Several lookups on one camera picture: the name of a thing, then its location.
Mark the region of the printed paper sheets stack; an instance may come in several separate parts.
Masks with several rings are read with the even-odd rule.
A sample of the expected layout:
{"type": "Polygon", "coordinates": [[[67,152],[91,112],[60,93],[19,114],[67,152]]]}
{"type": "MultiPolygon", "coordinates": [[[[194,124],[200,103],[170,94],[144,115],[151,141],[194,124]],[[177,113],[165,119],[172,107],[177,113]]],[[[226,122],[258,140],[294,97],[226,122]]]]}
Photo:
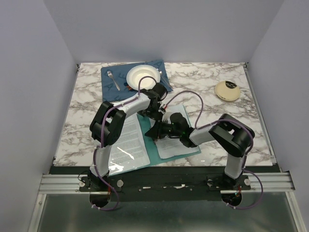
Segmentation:
{"type": "MultiPolygon", "coordinates": [[[[188,125],[191,126],[185,107],[182,104],[169,106],[167,108],[167,113],[166,116],[164,116],[164,119],[167,119],[167,116],[171,115],[172,113],[181,113],[188,122],[188,125]]],[[[181,157],[188,157],[201,153],[199,146],[188,148],[185,147],[179,141],[179,139],[170,139],[168,137],[157,140],[155,145],[157,147],[159,157],[162,160],[175,160],[180,159],[181,157]]]]}

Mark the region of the teal paper folder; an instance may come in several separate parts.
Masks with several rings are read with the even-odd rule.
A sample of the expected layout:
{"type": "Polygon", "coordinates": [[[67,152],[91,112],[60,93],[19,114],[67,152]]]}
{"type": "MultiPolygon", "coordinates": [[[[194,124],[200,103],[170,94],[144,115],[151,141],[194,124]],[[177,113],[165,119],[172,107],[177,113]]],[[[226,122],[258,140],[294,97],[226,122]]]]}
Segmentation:
{"type": "Polygon", "coordinates": [[[142,117],[138,114],[137,114],[137,117],[138,117],[140,128],[141,128],[141,131],[142,131],[142,134],[143,134],[143,139],[144,139],[146,151],[147,151],[147,154],[148,154],[149,160],[150,160],[150,164],[146,167],[155,166],[155,165],[165,163],[165,162],[169,162],[169,161],[174,161],[174,159],[173,160],[170,160],[170,159],[163,160],[163,159],[161,159],[159,157],[158,150],[157,150],[157,147],[155,145],[155,142],[151,138],[145,136],[145,133],[151,128],[151,126],[154,125],[154,120],[149,119],[147,117],[142,117]]]}

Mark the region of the single printed paper sheet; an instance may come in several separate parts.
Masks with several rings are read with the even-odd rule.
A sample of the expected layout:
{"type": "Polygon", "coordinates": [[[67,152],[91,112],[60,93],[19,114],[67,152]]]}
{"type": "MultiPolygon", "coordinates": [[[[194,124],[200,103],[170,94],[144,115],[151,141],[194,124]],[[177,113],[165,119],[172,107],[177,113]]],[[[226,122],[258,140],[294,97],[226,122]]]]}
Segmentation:
{"type": "Polygon", "coordinates": [[[125,120],[121,135],[112,145],[109,158],[110,175],[117,175],[150,164],[137,114],[125,120]]]}

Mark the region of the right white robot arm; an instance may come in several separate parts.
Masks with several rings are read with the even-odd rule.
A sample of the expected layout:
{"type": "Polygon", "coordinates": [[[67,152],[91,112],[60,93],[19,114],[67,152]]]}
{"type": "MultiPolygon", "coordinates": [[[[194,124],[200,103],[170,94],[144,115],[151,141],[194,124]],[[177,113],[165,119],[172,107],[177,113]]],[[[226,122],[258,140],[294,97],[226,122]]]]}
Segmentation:
{"type": "Polygon", "coordinates": [[[229,114],[223,114],[218,120],[194,129],[181,113],[172,113],[163,120],[156,120],[145,136],[154,141],[165,137],[179,139],[187,148],[217,141],[227,152],[222,184],[227,189],[234,189],[239,185],[255,133],[229,114]]]}

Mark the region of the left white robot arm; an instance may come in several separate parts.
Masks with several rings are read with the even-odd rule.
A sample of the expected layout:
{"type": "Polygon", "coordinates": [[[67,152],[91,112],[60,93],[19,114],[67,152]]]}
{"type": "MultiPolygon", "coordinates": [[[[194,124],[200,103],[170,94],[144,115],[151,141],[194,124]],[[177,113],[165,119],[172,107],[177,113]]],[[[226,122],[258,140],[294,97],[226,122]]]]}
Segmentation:
{"type": "Polygon", "coordinates": [[[100,142],[95,148],[92,165],[87,173],[90,186],[97,191],[109,186],[108,162],[112,145],[119,139],[125,120],[139,113],[151,119],[161,119],[159,112],[162,100],[167,96],[167,89],[156,83],[152,89],[141,89],[132,97],[119,103],[103,102],[90,124],[91,137],[100,142]]]}

